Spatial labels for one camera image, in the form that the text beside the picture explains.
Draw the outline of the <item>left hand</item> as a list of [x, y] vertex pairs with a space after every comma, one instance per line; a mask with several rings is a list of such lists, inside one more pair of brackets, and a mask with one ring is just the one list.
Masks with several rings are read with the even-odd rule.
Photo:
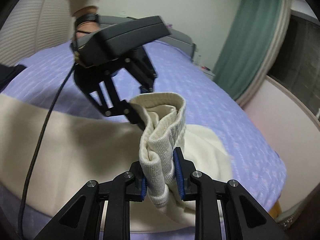
[[[90, 13], [98, 13], [98, 8], [95, 6], [85, 7], [82, 8], [74, 13], [75, 20], [78, 19], [80, 16]], [[72, 51], [74, 55], [78, 53], [78, 39], [84, 37], [90, 33], [93, 33], [100, 29], [100, 24], [94, 22], [86, 22], [75, 28], [72, 36]]]

